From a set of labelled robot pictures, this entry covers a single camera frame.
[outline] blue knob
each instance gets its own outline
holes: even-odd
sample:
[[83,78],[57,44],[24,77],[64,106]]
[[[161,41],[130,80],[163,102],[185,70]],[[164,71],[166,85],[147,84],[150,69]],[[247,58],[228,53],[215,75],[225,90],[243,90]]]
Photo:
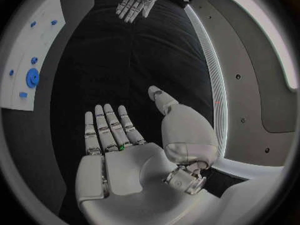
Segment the blue knob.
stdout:
[[53,20],[53,21],[51,21],[51,24],[52,25],[55,25],[55,24],[57,24],[58,23],[58,21],[57,20]]
[[39,71],[35,68],[31,68],[26,75],[27,86],[31,89],[35,88],[40,81]]
[[32,65],[36,64],[37,62],[38,62],[38,58],[37,58],[37,57],[33,57],[33,58],[31,59],[31,64],[32,64]]
[[20,98],[27,98],[27,93],[26,92],[20,92],[19,96],[20,96]]
[[33,28],[36,24],[37,24],[37,22],[36,22],[36,21],[33,21],[33,22],[30,24],[30,27]]

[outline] blue button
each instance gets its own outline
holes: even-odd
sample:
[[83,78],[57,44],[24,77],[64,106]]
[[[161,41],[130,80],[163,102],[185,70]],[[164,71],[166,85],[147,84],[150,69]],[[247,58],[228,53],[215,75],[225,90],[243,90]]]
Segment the blue button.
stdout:
[[20,92],[19,96],[20,96],[20,98],[27,98],[27,93],[26,92]]
[[31,68],[26,75],[27,86],[31,89],[35,88],[40,81],[39,71],[35,68]]
[[36,22],[36,21],[33,21],[33,22],[30,24],[30,27],[33,28],[36,24],[37,24],[37,22]]
[[57,20],[53,20],[53,21],[51,21],[51,24],[52,25],[55,25],[55,24],[57,24],[58,23],[58,21]]
[[34,65],[34,64],[36,64],[37,62],[38,62],[38,58],[34,56],[34,57],[31,59],[31,64]]

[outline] black cloth surface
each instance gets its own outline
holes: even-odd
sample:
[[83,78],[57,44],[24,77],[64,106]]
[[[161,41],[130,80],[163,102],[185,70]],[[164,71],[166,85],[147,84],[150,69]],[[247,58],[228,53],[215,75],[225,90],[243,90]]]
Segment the black cloth surface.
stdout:
[[67,185],[61,217],[84,224],[75,201],[75,177],[85,155],[85,112],[110,103],[127,108],[148,142],[162,145],[163,116],[148,97],[155,85],[194,108],[213,125],[211,82],[201,45],[185,11],[158,0],[149,17],[128,24],[116,15],[122,0],[95,0],[68,42],[55,75],[51,134]]

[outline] robot hand cover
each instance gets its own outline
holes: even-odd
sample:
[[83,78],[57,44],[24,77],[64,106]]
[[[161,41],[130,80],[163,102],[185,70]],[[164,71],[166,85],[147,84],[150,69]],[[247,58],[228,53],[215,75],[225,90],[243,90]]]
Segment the robot hand cover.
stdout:
[[143,17],[147,18],[150,10],[157,0],[123,0],[116,9],[116,14],[119,15],[120,19],[132,23],[138,14],[142,11]]
[[124,106],[118,108],[119,122],[111,105],[106,104],[104,108],[97,105],[95,120],[102,148],[94,129],[93,114],[88,111],[84,136],[87,156],[82,158],[76,178],[78,202],[87,198],[103,199],[110,192],[128,195],[142,191],[141,171],[157,153],[163,164],[170,164],[169,170],[159,166],[156,169],[159,174],[164,170],[166,184],[190,195],[202,189],[206,178],[200,175],[200,170],[209,168],[217,158],[218,142],[213,128],[198,112],[179,104],[159,88],[151,86],[148,94],[165,116],[161,125],[164,150],[145,141]]

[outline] white light strip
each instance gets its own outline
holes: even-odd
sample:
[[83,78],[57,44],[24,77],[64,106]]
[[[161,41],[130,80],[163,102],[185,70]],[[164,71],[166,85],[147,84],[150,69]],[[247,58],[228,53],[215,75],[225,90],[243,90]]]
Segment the white light strip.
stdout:
[[277,53],[276,55],[281,63],[287,85],[292,90],[297,89],[298,81],[293,60],[282,36],[270,20],[270,18],[253,0],[233,1],[236,2],[241,8],[243,8],[264,31],[265,35],[271,42],[273,49]]
[[[195,13],[195,11],[193,10],[193,8],[190,5],[187,5],[185,7],[185,10],[189,11],[193,15],[193,17],[196,19],[197,23],[201,26],[201,30],[204,33],[205,39],[207,40],[207,43],[209,44],[209,48],[210,48],[211,52],[213,53],[213,56],[215,57],[215,60],[216,60],[216,63],[217,63],[218,74],[219,74],[219,78],[221,79],[220,84],[221,84],[221,88],[222,88],[222,91],[223,91],[221,93],[224,95],[224,106],[225,106],[225,108],[224,108],[224,113],[225,113],[224,114],[224,119],[225,119],[225,125],[224,126],[225,126],[225,128],[224,128],[224,131],[223,131],[225,133],[225,138],[224,138],[223,144],[220,144],[220,146],[222,147],[222,151],[221,151],[221,154],[219,155],[220,158],[223,158],[225,156],[227,139],[228,139],[228,104],[227,104],[226,89],[225,89],[225,83],[224,83],[224,78],[223,78],[223,74],[222,74],[222,69],[221,69],[221,66],[220,66],[220,61],[219,61],[219,58],[217,56],[216,50],[213,46],[212,40],[211,40],[208,32],[206,31],[203,23],[201,22],[200,18],[197,16],[197,14]],[[204,45],[203,41],[201,39],[199,39],[199,40],[200,40],[200,43],[203,47],[203,45]]]
[[253,165],[226,158],[220,158],[212,167],[224,173],[245,179],[257,179],[262,176],[279,174],[284,168],[283,166]]

